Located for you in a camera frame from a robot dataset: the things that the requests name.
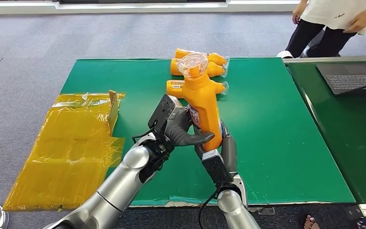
person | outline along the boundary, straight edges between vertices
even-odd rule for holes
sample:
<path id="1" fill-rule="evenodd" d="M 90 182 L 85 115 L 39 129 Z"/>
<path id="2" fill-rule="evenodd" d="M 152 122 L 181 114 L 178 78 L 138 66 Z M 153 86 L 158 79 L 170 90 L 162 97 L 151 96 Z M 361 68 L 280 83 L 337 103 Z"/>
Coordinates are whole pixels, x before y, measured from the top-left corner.
<path id="1" fill-rule="evenodd" d="M 301 0 L 292 20 L 297 28 L 278 57 L 333 57 L 350 38 L 366 32 L 366 0 Z M 322 40 L 307 47 L 323 28 Z"/>

black cable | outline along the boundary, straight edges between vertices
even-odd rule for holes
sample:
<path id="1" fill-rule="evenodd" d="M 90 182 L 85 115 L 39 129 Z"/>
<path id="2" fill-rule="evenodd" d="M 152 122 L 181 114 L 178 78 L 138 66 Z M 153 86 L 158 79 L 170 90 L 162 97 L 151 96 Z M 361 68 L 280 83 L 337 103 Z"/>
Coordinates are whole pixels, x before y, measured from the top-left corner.
<path id="1" fill-rule="evenodd" d="M 210 202 L 215 196 L 218 194 L 218 192 L 221 190 L 223 186 L 223 183 L 219 187 L 216 188 L 215 192 L 201 205 L 200 211 L 198 212 L 198 224 L 200 225 L 200 228 L 203 229 L 203 225 L 201 224 L 201 213 L 203 212 L 205 206 Z"/>
<path id="2" fill-rule="evenodd" d="M 155 125 L 153 125 L 147 132 L 145 132 L 144 134 L 142 135 L 139 135 L 139 136 L 133 136 L 132 137 L 132 141 L 135 143 L 137 143 L 137 141 L 135 140 L 136 138 L 139 138 L 139 137 L 144 137 L 145 135 L 149 134 L 150 132 L 152 132 L 153 130 L 155 129 Z"/>

clear bottle cap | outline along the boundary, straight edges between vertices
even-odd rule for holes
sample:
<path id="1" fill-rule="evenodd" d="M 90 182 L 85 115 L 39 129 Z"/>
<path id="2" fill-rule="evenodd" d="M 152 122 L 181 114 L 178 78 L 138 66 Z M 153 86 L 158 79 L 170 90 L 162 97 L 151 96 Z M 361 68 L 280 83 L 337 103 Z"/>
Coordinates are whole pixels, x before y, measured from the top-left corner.
<path id="1" fill-rule="evenodd" d="M 221 76 L 222 76 L 223 78 L 225 78 L 225 77 L 226 77 L 226 75 L 228 74 L 228 66 L 229 66 L 229 61 L 230 61 L 229 56 L 226 56 L 226 57 L 225 57 L 225 60 L 226 60 L 226 63 L 222 65 L 222 69 L 224 70 L 224 73 L 223 73 L 223 74 L 221 74 Z"/>
<path id="2" fill-rule="evenodd" d="M 207 65 L 207 56 L 202 53 L 191 53 L 181 58 L 177 67 L 184 76 L 197 77 L 204 73 Z"/>
<path id="3" fill-rule="evenodd" d="M 225 90 L 223 90 L 223 91 L 221 92 L 221 94 L 223 94 L 223 95 L 227 95 L 227 94 L 228 94 L 228 89 L 229 89 L 229 84 L 228 84 L 228 82 L 227 82 L 227 81 L 225 81 L 225 82 L 223 82 L 223 83 L 222 83 L 222 85 L 224 86 Z"/>

plastic-wrapped bottle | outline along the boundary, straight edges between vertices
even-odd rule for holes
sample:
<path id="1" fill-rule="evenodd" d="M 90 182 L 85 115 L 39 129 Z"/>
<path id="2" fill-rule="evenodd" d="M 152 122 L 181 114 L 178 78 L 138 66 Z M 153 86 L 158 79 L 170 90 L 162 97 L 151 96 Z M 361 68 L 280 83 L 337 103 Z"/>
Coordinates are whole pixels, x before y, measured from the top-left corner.
<path id="1" fill-rule="evenodd" d="M 203 52 L 196 52 L 196 51 L 188 51 L 188 50 L 184 50 L 184 49 L 176 49 L 175 55 L 174 57 L 177 59 L 181 59 L 184 56 L 191 54 L 191 53 L 201 53 L 204 54 L 205 56 L 207 56 L 208 61 L 210 62 L 214 62 L 219 66 L 228 66 L 229 64 L 229 57 L 228 56 L 221 56 L 217 53 L 203 53 Z"/>
<path id="2" fill-rule="evenodd" d="M 221 120 L 217 107 L 217 91 L 227 88 L 210 80 L 207 75 L 208 59 L 202 53 L 191 53 L 184 56 L 178 63 L 178 68 L 184 76 L 182 87 L 183 97 L 189 104 L 190 114 L 194 125 L 202 132 L 213 132 L 215 137 L 204 144 L 204 149 L 210 151 L 220 146 L 222 141 Z"/>
<path id="3" fill-rule="evenodd" d="M 211 82 L 215 87 L 215 93 L 216 94 L 227 94 L 228 93 L 228 83 L 217 83 L 215 81 Z M 166 93 L 168 95 L 174 96 L 178 99 L 184 99 L 183 95 L 183 86 L 184 86 L 184 80 L 168 80 L 166 81 Z"/>
<path id="4" fill-rule="evenodd" d="M 172 75 L 183 75 L 177 67 L 177 64 L 179 63 L 179 61 L 180 61 L 180 59 L 177 59 L 177 58 L 173 58 L 171 60 L 171 74 Z M 227 67 L 228 67 L 227 65 L 219 66 L 214 62 L 208 62 L 208 65 L 207 65 L 208 77 L 212 78 L 212 77 L 220 75 L 225 78 L 226 74 L 228 73 Z"/>

green table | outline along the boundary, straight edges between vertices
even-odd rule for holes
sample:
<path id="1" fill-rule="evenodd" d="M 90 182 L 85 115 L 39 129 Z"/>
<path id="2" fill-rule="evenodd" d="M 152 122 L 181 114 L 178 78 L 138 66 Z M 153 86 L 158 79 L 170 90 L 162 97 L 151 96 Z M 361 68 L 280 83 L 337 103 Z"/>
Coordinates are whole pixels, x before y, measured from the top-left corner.
<path id="1" fill-rule="evenodd" d="M 144 133 L 165 93 L 170 60 L 78 60 L 62 93 L 126 92 L 113 135 Z M 281 59 L 233 59 L 220 116 L 236 137 L 250 204 L 354 202 Z M 177 148 L 133 205 L 200 203 L 214 186 L 192 147 Z"/>
<path id="2" fill-rule="evenodd" d="M 357 203 L 366 203 L 366 96 L 333 96 L 316 61 L 363 59 L 294 60 L 287 65 Z"/>

